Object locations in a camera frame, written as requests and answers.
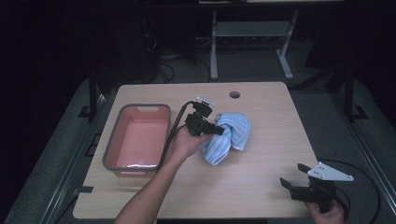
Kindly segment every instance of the hole in table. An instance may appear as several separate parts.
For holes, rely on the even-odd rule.
[[[230,96],[233,99],[238,99],[241,96],[241,93],[239,93],[239,91],[231,91]]]

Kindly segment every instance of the gray carpet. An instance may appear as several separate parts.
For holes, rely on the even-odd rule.
[[[310,44],[293,42],[287,57],[295,79],[286,80],[277,61],[275,47],[276,44],[270,44],[261,50],[220,54],[218,82],[283,81],[288,86],[293,86],[318,72],[315,69],[304,68]],[[208,65],[208,54],[199,54],[198,58]],[[207,82],[208,71],[202,62],[184,59],[167,64],[175,70],[173,78],[175,83]],[[360,144],[351,132],[351,123],[338,109],[337,102],[342,99],[342,94],[327,93],[324,90],[326,81],[327,78],[323,78],[306,90],[290,92],[312,147],[318,158],[349,162],[373,176],[361,152]],[[161,77],[153,81],[153,83],[162,82]],[[106,101],[99,108],[100,113],[94,122],[89,123],[88,119],[78,118],[80,109],[89,104],[88,82],[81,84],[15,202],[14,218],[9,223],[54,223],[57,217],[60,217],[59,223],[112,223],[112,220],[77,220],[73,218],[72,211],[73,200],[76,198],[75,189],[81,187],[92,159],[84,156],[86,149],[89,148],[95,134],[103,129],[116,93],[117,89],[106,95]],[[376,107],[370,92],[359,81],[356,81],[354,100],[355,105],[362,106],[369,119],[356,120],[353,125],[359,129],[392,186],[396,186],[396,172],[393,165],[396,159],[396,131]],[[355,177],[352,183],[337,183],[337,186],[350,198],[352,205],[346,223],[368,223],[375,214],[377,202],[375,189],[370,181],[350,166],[333,161],[325,163]],[[63,188],[59,183],[67,167],[74,169]],[[59,198],[58,203],[51,201],[53,196],[54,199]],[[58,206],[47,210],[51,203]],[[312,223],[309,217],[269,219],[268,222]],[[250,220],[249,223],[263,223],[263,221]],[[383,196],[375,223],[396,223],[396,216]]]

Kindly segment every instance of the forearm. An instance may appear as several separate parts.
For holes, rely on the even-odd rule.
[[[161,204],[183,161],[170,159],[122,208],[115,223],[154,223]]]

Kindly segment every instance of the human hand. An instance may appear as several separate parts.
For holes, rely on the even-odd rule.
[[[332,201],[330,211],[321,214],[317,203],[304,203],[316,224],[343,224],[344,210],[339,203]]]
[[[195,153],[198,147],[211,135],[204,134],[201,136],[192,136],[186,126],[178,130],[174,142],[171,159],[185,161],[189,156]]]

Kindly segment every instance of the black cable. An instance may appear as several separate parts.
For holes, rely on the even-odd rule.
[[[347,201],[347,208],[348,208],[348,210],[350,210],[352,204],[351,204],[351,202],[350,202],[349,197],[347,196],[347,194],[346,194],[343,190],[341,190],[341,189],[339,189],[339,188],[336,188],[336,189],[337,189],[338,191],[340,191],[341,193],[343,193],[343,195],[344,195],[344,197],[346,198],[346,201]]]
[[[78,196],[75,196],[73,198],[73,200],[67,205],[64,211],[58,216],[58,218],[56,218],[54,224],[57,224],[62,219],[62,217],[64,217],[64,214],[67,212],[67,210],[69,210],[69,208],[72,206],[72,204],[76,201],[77,198]]]
[[[200,43],[196,44],[198,46],[195,48],[195,53],[208,53],[208,51],[206,51],[206,50],[212,48],[212,39],[211,39],[211,37],[207,37],[206,39],[207,40],[206,40],[206,42],[204,44],[200,44]]]
[[[183,128],[184,126],[186,126],[186,124],[181,125],[180,127],[177,128],[176,132],[175,132],[175,136],[178,133],[178,131],[180,131],[181,128]]]
[[[159,66],[158,69],[159,69],[160,73],[162,73],[165,76],[164,83],[166,84],[166,83],[173,81],[173,78],[175,77],[175,69],[172,66],[170,66],[168,64],[164,64],[164,63],[160,63],[158,66]],[[172,76],[168,77],[168,75],[166,75],[166,73],[161,69],[161,66],[165,66],[165,67],[169,68],[172,71]]]
[[[347,220],[349,218],[349,210],[350,207],[347,207],[346,204],[344,203],[344,201],[342,201],[340,198],[336,197],[334,199],[336,202],[338,202],[338,204],[341,205],[341,207],[343,207],[343,211],[344,211],[344,221]]]
[[[165,160],[166,152],[168,151],[168,148],[171,145],[172,139],[175,137],[175,134],[178,132],[177,126],[180,123],[181,117],[183,117],[183,114],[187,108],[187,105],[193,104],[193,103],[194,103],[194,101],[188,101],[186,104],[184,104],[181,107],[180,112],[178,112],[174,126],[172,127],[172,130],[169,133],[168,138],[166,139],[165,146],[163,147],[163,154],[161,155],[160,162],[158,163],[157,172],[161,169],[161,167],[163,167],[163,162]]]
[[[374,180],[367,175],[367,173],[365,173],[361,168],[350,164],[348,162],[345,161],[338,161],[338,160],[330,160],[330,159],[322,159],[322,158],[318,158],[318,161],[332,161],[332,162],[338,162],[347,166],[350,166],[352,168],[355,168],[356,170],[358,170],[359,172],[361,172],[365,177],[367,177],[367,179],[370,180],[371,184],[373,185],[374,189],[375,189],[375,194],[376,194],[376,198],[377,198],[377,205],[376,205],[376,210],[375,210],[375,214],[373,215],[373,217],[371,218],[371,220],[368,222],[369,224],[373,224],[375,222],[375,220],[377,219],[378,215],[379,215],[379,211],[381,209],[381,194],[379,193],[379,189],[378,186],[376,185],[376,183],[374,182]]]
[[[243,50],[243,39],[237,37],[237,40],[235,38],[230,37],[230,38],[224,38],[222,41],[219,41],[218,44],[218,50],[216,51],[217,54],[236,54],[239,52],[244,51]]]
[[[202,61],[201,59],[195,59],[195,61],[204,64],[204,66],[206,67],[207,73],[208,73],[208,75],[209,75],[209,77],[208,77],[208,79],[207,79],[207,82],[210,82],[210,68],[209,68],[209,66],[208,66],[204,61]]]
[[[219,37],[216,38],[216,43],[219,43],[220,41],[223,40],[224,37]],[[195,50],[195,53],[197,54],[203,54],[203,53],[209,53],[212,50],[212,40],[211,37],[209,37],[210,41],[208,41],[206,44],[199,46],[199,48],[197,48]]]

